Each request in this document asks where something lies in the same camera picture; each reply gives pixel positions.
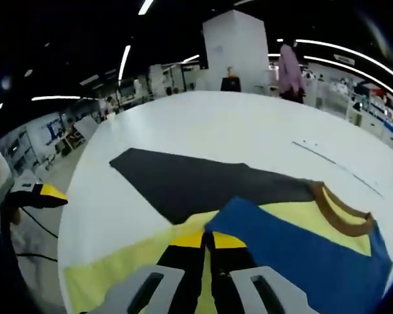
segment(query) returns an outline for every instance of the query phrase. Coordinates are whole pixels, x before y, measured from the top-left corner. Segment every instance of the dark line on table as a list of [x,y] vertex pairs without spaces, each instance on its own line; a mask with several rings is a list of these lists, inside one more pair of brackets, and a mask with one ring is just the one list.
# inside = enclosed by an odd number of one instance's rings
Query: dark line on table
[[295,141],[293,141],[292,143],[293,143],[294,145],[297,145],[298,147],[301,147],[301,148],[303,148],[303,149],[305,149],[305,150],[308,150],[309,152],[312,152],[313,154],[315,154],[315,155],[317,155],[317,156],[319,156],[319,157],[322,157],[323,159],[325,159],[325,160],[327,160],[327,161],[333,163],[334,165],[337,165],[337,166],[340,167],[342,170],[344,170],[345,172],[347,172],[347,173],[349,173],[350,175],[352,175],[355,179],[359,180],[361,183],[363,183],[364,185],[368,186],[368,188],[372,189],[372,191],[374,191],[375,193],[377,193],[378,195],[380,195],[380,197],[384,198],[384,196],[381,195],[381,194],[379,193],[379,191],[377,191],[377,190],[376,190],[375,188],[373,188],[371,185],[369,185],[368,183],[366,183],[363,179],[359,178],[357,175],[351,173],[351,172],[348,171],[346,168],[344,168],[343,166],[339,165],[337,162],[334,162],[332,159],[330,159],[330,158],[328,158],[328,157],[326,157],[326,156],[324,156],[324,155],[322,155],[322,154],[319,154],[318,152],[315,152],[314,150],[312,150],[312,149],[310,149],[310,148],[308,148],[308,147],[306,147],[306,146],[303,146],[302,144],[299,144],[299,143],[297,143],[297,142],[295,142]]

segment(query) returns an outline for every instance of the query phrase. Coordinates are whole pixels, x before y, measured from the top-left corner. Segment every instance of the pink shirt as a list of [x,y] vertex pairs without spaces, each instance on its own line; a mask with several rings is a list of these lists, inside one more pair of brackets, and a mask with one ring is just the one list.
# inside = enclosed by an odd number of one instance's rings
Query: pink shirt
[[283,44],[280,53],[281,56],[278,60],[280,93],[287,92],[291,88],[294,90],[299,90],[300,88],[305,90],[299,62],[293,49],[287,44]]

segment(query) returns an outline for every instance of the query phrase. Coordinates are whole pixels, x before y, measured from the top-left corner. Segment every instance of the black ceiling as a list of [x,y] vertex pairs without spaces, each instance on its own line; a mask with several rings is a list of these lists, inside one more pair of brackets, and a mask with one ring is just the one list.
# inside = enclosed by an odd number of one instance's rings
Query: black ceiling
[[[393,69],[393,1],[155,0],[138,16],[144,0],[25,0],[0,3],[0,118],[9,128],[34,116],[55,111],[67,101],[36,101],[34,96],[93,96],[80,81],[119,66],[125,46],[132,45],[124,77],[144,72],[152,64],[204,55],[202,23],[230,9],[265,22],[269,52],[278,52],[277,38],[292,35],[339,44],[362,52]],[[388,50],[366,26],[365,19],[391,43]],[[312,45],[302,53],[329,53]],[[360,64],[387,84],[390,76],[365,62]],[[24,74],[32,69],[32,74]],[[1,87],[10,78],[10,89]]]

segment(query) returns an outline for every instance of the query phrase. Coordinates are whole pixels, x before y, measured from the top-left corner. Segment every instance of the person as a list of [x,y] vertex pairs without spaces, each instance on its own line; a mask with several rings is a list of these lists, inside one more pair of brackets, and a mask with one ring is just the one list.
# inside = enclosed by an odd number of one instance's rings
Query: person
[[102,121],[105,120],[106,118],[106,114],[105,114],[105,111],[107,110],[106,108],[107,108],[106,100],[104,98],[99,99],[99,114]]
[[282,99],[303,103],[305,85],[297,56],[293,47],[297,45],[294,39],[284,39],[278,60],[278,85]]
[[108,113],[113,113],[115,109],[118,109],[117,101],[113,97],[109,96],[106,102]]
[[57,132],[57,137],[58,138],[61,138],[61,137],[63,137],[63,129],[62,128],[58,128],[58,132]]
[[66,140],[70,143],[70,145],[75,149],[79,145],[79,141],[76,138],[75,132],[75,126],[74,126],[74,121],[73,119],[69,118],[67,120],[67,128],[65,129],[67,132],[67,136],[65,137]]

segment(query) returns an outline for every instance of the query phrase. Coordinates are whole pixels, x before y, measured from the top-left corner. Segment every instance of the white table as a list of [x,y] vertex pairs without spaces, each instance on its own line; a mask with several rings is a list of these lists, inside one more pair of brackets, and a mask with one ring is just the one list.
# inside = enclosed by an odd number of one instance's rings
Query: white table
[[373,213],[393,260],[393,150],[341,118],[298,103],[253,94],[188,92],[118,114],[101,123],[88,142],[60,223],[58,267],[69,313],[65,267],[94,261],[170,226],[109,166],[130,147],[244,162],[325,181],[345,203]]
[[125,99],[125,100],[121,101],[121,106],[129,105],[130,103],[133,103],[133,102],[135,102],[136,100],[137,100],[136,98]]

